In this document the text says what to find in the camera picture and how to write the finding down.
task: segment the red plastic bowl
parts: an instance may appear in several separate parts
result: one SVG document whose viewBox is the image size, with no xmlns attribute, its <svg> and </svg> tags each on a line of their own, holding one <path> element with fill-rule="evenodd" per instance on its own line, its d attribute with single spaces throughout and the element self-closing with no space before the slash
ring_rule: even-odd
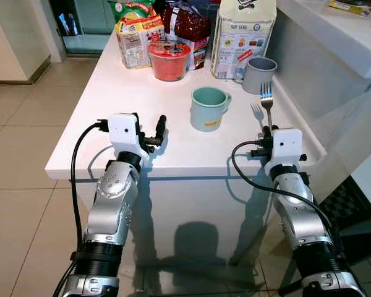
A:
<svg viewBox="0 0 371 297">
<path fill-rule="evenodd" d="M 180 41 L 156 41 L 148 46 L 148 52 L 157 79 L 174 82 L 185 76 L 191 52 L 188 45 Z"/>
</svg>

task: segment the white countertop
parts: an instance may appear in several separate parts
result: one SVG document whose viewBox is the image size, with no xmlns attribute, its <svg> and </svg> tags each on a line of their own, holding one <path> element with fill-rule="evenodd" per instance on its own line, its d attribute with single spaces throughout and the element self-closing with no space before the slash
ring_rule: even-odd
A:
<svg viewBox="0 0 371 297">
<path fill-rule="evenodd" d="M 278 8 L 360 76 L 371 79 L 371 13 L 363 17 L 328 3 L 278 0 Z"/>
<path fill-rule="evenodd" d="M 273 123 L 279 127 L 298 127 L 304 132 L 304 153 L 309 157 L 304 165 L 311 170 L 325 151 L 275 79 L 274 84 Z M 220 128 L 213 132 L 200 132 L 190 125 L 190 94 L 201 86 L 218 87 L 232 95 Z M 145 168 L 149 177 L 227 176 L 232 149 L 242 141 L 255 140 L 260 132 L 251 104 L 259 104 L 259 96 L 243 91 L 231 80 L 215 79 L 209 61 L 203 69 L 188 72 L 178 82 L 156 79 L 152 68 L 126 69 L 112 34 L 45 170 L 53 179 L 69 179 L 74 145 L 89 125 L 113 113 L 137 112 L 146 136 L 155 135 L 161 114 L 168 118 L 168 139 Z M 263 123 L 267 124 L 263 112 Z M 91 131 L 79 148 L 77 178 L 98 178 L 107 161 L 115 158 L 113 152 L 108 133 Z M 242 156 L 238 160 L 249 175 L 256 175 L 261 168 L 258 160 Z"/>
</svg>

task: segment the green mug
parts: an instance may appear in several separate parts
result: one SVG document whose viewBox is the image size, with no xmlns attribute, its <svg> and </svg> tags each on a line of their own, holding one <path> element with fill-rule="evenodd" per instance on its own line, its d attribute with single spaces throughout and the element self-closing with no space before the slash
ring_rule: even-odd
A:
<svg viewBox="0 0 371 297">
<path fill-rule="evenodd" d="M 229 93 L 214 87 L 197 88 L 191 94 L 191 125 L 203 132 L 219 128 L 231 103 Z"/>
</svg>

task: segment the black cable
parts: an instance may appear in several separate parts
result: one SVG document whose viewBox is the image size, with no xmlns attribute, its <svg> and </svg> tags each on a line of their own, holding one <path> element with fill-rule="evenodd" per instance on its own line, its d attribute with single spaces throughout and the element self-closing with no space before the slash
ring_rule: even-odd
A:
<svg viewBox="0 0 371 297">
<path fill-rule="evenodd" d="M 79 151 L 80 144 L 84 137 L 94 128 L 101 128 L 102 129 L 102 122 L 95 123 L 88 128 L 84 132 L 82 132 L 81 136 L 77 140 L 74 146 L 73 155 L 72 155 L 72 163 L 70 166 L 70 183 L 72 185 L 72 200 L 73 200 L 73 211 L 74 211 L 74 221 L 75 221 L 75 228 L 77 230 L 77 251 L 81 250 L 82 247 L 82 227 L 81 227 L 81 219 L 80 219 L 80 212 L 79 212 L 79 204 L 77 202 L 77 188 L 75 185 L 75 159 L 77 158 L 77 152 Z M 53 297 L 58 297 L 62 287 L 69 277 L 70 273 L 73 271 L 75 267 L 75 261 L 73 260 L 70 263 L 70 266 L 64 272 L 61 280 L 59 281 L 56 289 L 54 291 Z"/>
<path fill-rule="evenodd" d="M 303 201 L 307 205 L 311 206 L 318 213 L 319 217 L 323 220 L 323 224 L 326 226 L 327 231 L 329 233 L 331 233 L 331 231 L 333 229 L 333 225 L 331 224 L 330 219 L 320 210 L 319 206 L 317 206 L 313 202 L 311 202 L 311 201 L 309 201 L 309 200 L 307 200 L 307 199 L 303 198 L 302 196 L 297 195 L 295 193 L 291 193 L 291 192 L 288 192 L 288 191 L 275 189 L 273 187 L 265 187 L 265 186 L 261 186 L 259 184 L 256 184 L 255 182 L 253 182 L 251 179 L 249 179 L 241 171 L 241 169 L 238 167 L 238 165 L 237 165 L 237 163 L 235 161 L 235 154 L 236 154 L 236 151 L 239 150 L 241 147 L 244 147 L 245 145 L 249 145 L 249 144 L 257 145 L 257 141 L 245 141 L 245 142 L 242 142 L 241 144 L 238 144 L 232 150 L 232 154 L 231 154 L 232 163 L 234 164 L 234 167 L 235 167 L 236 171 L 245 180 L 245 182 L 247 182 L 248 184 L 251 184 L 253 187 L 256 187 L 257 189 L 260 189 L 260 190 L 263 190 L 263 191 L 268 191 L 268 192 L 277 193 L 277 194 L 281 194 L 281 195 L 285 195 L 285 196 L 290 196 L 290 197 L 293 197 L 293 198 L 296 198 L 298 200 Z"/>
</svg>

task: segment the gray mug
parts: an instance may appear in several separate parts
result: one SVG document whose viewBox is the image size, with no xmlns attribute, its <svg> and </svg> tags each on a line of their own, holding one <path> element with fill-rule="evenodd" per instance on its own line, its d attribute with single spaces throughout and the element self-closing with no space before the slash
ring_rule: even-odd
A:
<svg viewBox="0 0 371 297">
<path fill-rule="evenodd" d="M 274 60 L 264 57 L 250 58 L 246 64 L 242 88 L 246 92 L 259 95 L 261 83 L 269 82 L 276 68 L 278 65 Z"/>
<path fill-rule="evenodd" d="M 229 93 L 214 87 L 197 88 L 191 94 L 191 125 L 203 132 L 219 128 L 231 102 Z"/>
</svg>

